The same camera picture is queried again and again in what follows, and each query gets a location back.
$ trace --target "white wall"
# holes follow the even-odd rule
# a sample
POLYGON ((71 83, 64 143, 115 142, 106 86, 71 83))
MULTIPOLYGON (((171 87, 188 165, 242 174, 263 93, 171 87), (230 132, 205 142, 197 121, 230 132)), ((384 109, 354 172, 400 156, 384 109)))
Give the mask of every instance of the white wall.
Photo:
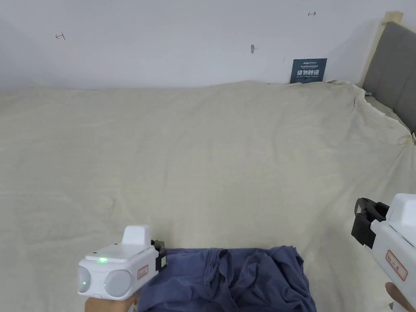
POLYGON ((316 57, 328 58, 325 80, 355 83, 385 12, 402 9, 395 0, 1 4, 0 86, 81 88, 287 83, 293 59, 316 57))
POLYGON ((402 0, 403 2, 403 24, 416 31, 416 0, 402 0))

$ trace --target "round gray button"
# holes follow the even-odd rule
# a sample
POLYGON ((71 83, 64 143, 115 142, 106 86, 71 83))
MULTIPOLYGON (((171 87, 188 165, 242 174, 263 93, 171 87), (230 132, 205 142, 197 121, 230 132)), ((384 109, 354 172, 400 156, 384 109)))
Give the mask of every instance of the round gray button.
POLYGON ((91 284, 91 275, 87 268, 78 266, 78 291, 84 293, 91 284))
POLYGON ((121 297, 131 287, 131 274, 125 270, 111 271, 104 282, 104 288, 110 296, 121 297))

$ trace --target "bed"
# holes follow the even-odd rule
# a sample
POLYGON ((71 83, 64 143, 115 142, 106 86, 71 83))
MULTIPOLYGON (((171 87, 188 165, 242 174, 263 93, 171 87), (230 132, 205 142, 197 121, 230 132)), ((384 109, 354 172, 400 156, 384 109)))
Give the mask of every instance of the bed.
POLYGON ((82 311, 78 261, 143 223, 170 248, 294 245, 318 311, 388 311, 350 232, 357 198, 416 193, 415 47, 388 23, 365 91, 1 91, 2 308, 82 311))

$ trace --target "red label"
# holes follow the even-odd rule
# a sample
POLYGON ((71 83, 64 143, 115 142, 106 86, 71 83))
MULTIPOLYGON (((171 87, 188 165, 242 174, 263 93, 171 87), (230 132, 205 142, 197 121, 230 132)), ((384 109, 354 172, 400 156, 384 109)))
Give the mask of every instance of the red label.
POLYGON ((401 280, 404 281, 407 277, 407 270, 390 250, 386 254, 386 260, 396 271, 397 275, 400 276, 401 280))
POLYGON ((143 276, 146 276, 149 273, 149 266, 146 265, 137 271, 137 279, 141 279, 143 276))

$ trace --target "white handheld device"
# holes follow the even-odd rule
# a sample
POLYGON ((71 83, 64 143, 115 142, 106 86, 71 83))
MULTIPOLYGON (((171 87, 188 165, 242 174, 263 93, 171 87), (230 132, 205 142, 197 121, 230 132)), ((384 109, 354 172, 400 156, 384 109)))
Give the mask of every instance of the white handheld device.
POLYGON ((164 242, 151 240, 147 225, 129 225, 121 243, 89 253, 79 262, 78 294, 125 300, 165 266, 164 242))
MULTIPOLYGON (((359 198, 351 234, 416 307, 416 195, 397 194, 390 207, 359 198)), ((404 311, 394 302, 393 312, 404 311)))

